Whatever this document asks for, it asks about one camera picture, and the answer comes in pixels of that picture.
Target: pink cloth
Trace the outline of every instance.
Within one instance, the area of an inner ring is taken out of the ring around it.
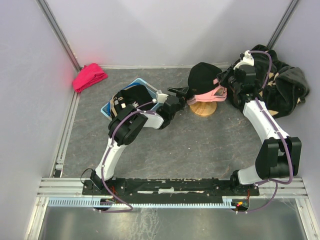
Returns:
[[[217,84],[218,79],[213,80],[213,84]],[[216,93],[222,89],[222,94],[217,95]],[[227,89],[223,86],[217,86],[212,91],[209,91],[204,94],[194,95],[188,101],[188,105],[195,104],[196,102],[223,102],[227,98]]]
[[[78,76],[73,80],[72,86],[77,93],[81,93],[84,89],[96,84],[108,75],[96,63],[91,63],[89,66],[84,66]]]

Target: red towel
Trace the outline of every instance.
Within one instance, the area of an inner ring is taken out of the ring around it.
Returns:
[[[96,84],[108,75],[96,63],[91,63],[89,66],[84,66],[78,76],[73,80],[72,86],[77,93],[81,93],[84,89]]]

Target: gray wall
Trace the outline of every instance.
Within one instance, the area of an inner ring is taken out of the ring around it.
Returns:
[[[306,103],[279,119],[291,136],[302,141],[299,175],[303,178],[317,221],[320,223],[320,1],[302,0],[276,43],[280,60],[300,67],[310,85]]]
[[[233,62],[267,44],[291,0],[47,0],[81,65]]]
[[[36,1],[2,1],[0,33],[0,239],[21,240],[53,163],[75,72]]]

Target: wooden stool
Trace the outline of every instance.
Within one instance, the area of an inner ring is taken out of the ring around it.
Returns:
[[[210,101],[210,102],[202,102],[197,101],[195,104],[190,105],[190,109],[194,114],[200,117],[208,117],[215,113],[217,110],[217,102]]]

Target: blue basket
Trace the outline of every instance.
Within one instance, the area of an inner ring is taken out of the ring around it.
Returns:
[[[146,87],[146,89],[148,90],[150,96],[155,99],[156,98],[156,92],[157,89],[154,88],[153,86],[151,86],[150,84],[148,84],[145,80],[143,80],[142,78],[137,78],[136,80],[134,80],[132,83],[130,83],[128,86],[126,86],[123,89],[126,89],[127,87],[131,87],[131,86],[135,86],[135,85],[143,85]],[[162,105],[162,103],[157,103],[156,105],[153,106],[153,108],[151,108],[151,110],[155,111],[158,109],[158,107],[160,107]],[[110,101],[104,105],[101,108],[101,113],[103,115],[105,115],[108,119],[111,120],[111,109],[110,109]]]

